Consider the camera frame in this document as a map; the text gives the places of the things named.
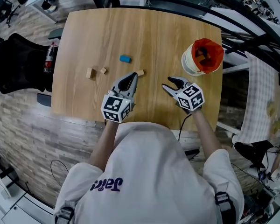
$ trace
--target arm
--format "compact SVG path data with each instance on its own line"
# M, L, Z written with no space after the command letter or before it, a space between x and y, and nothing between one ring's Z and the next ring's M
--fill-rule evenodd
M99 138L90 156L89 163L100 168L102 171L105 170L108 159L114 149L114 140L118 125L119 124L115 122L107 122L102 136Z
M221 149L222 146L200 109L193 112L193 118L198 129L204 155L208 159L213 152Z

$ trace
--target white t-shirt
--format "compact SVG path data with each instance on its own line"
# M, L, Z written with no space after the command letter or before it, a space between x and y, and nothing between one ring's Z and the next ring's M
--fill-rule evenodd
M221 214L213 186L228 183L237 220L244 197L228 152L215 151L205 162L203 178L187 160L173 133L152 123L119 126L105 172L87 163L69 171L55 213L76 202L76 224L217 224Z

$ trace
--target wooden table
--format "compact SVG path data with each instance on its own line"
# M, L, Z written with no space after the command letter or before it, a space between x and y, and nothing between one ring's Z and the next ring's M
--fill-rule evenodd
M168 76L182 76L203 90L203 112L216 127L222 89L222 66L214 73L192 77L182 68L183 52L195 40L209 38L222 44L220 29L209 24L159 11L136 8L104 8L69 14L56 59L52 112L104 121L101 104L112 83L124 74L143 69L138 80L135 108L128 121L147 121L180 129L184 111L162 89L172 85ZM132 57L131 63L119 61ZM86 78L87 68L98 72ZM108 72L99 71L106 67ZM193 119L184 130L196 130Z

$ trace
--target wooden floor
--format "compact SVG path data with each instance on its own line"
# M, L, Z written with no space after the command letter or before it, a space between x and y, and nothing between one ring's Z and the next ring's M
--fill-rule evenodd
M92 0L59 0L58 5L58 11L52 14L61 20L58 24L52 24L31 8L22 6L19 16L12 19L11 28L0 24L0 36L7 39L16 32L35 43L47 45L51 42L47 39L49 32L63 27L70 11L94 7ZM22 187L26 188L25 183L28 182L34 196L54 206L60 186L51 174L51 161L60 160L68 169L78 162L87 161L104 124L53 115L49 107L37 103L37 93L32 89L7 95L0 93L0 156L15 168ZM225 111L226 106L222 106L221 118ZM231 139L222 129L217 128L216 135L222 144L232 146ZM200 140L197 133L182 132L181 144L185 149L200 147ZM239 167L246 169L250 165L233 148L229 148L229 153L231 162ZM204 162L202 151L192 161L200 174ZM64 166L54 162L52 171L62 183L67 174ZM259 188L256 181L245 173L238 172L237 176L244 192L249 192L251 187Z

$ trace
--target office chair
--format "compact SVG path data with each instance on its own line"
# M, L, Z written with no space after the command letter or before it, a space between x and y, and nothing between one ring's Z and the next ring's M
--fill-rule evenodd
M52 92L53 73L58 47L55 49L52 72L44 73L49 46L30 42L19 34L12 34L0 43L0 92L11 93L22 89Z
M10 27L11 18L15 15L19 15L15 13L15 11L20 7L20 5L14 9L12 9L12 7L12 2L8 0L0 0L0 22L3 22L7 18L6 24L8 24L8 27Z

